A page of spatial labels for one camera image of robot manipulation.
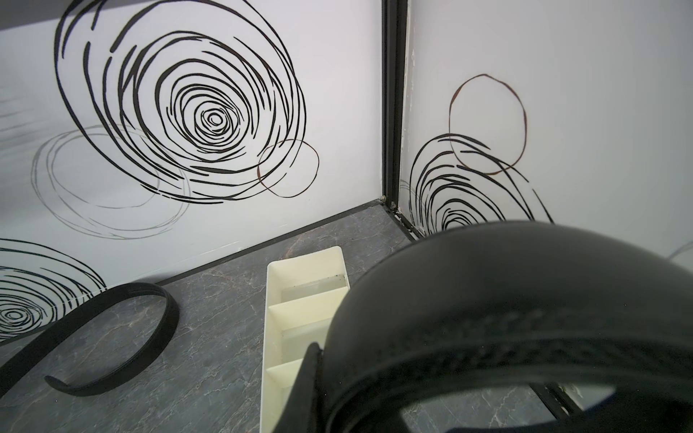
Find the cream divided storage organizer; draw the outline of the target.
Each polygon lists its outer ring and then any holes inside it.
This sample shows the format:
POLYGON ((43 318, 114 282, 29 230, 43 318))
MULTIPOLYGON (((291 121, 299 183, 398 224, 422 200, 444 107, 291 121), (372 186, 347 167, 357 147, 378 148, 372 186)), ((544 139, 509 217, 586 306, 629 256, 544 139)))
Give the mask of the cream divided storage organizer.
POLYGON ((267 266, 261 432, 276 427, 309 345, 325 344, 330 322, 349 289, 338 246, 267 266))

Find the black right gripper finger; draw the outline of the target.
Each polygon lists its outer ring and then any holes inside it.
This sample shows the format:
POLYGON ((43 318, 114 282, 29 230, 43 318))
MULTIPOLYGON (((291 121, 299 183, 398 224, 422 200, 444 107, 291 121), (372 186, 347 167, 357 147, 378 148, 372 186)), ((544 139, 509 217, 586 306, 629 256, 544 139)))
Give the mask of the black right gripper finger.
POLYGON ((318 343, 311 343, 301 362, 296 381, 292 386, 283 413, 274 433, 323 432, 321 415, 321 391, 323 350, 318 343))

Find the long black leather belt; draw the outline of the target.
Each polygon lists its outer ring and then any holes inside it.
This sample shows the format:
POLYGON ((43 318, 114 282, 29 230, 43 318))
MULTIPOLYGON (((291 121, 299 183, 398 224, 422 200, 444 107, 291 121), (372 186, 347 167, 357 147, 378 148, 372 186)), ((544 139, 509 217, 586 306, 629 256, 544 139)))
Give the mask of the long black leather belt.
POLYGON ((179 303, 156 284, 126 283, 106 290, 32 336, 1 363, 1 397, 26 377, 72 397, 114 391, 158 359, 179 322, 179 303))

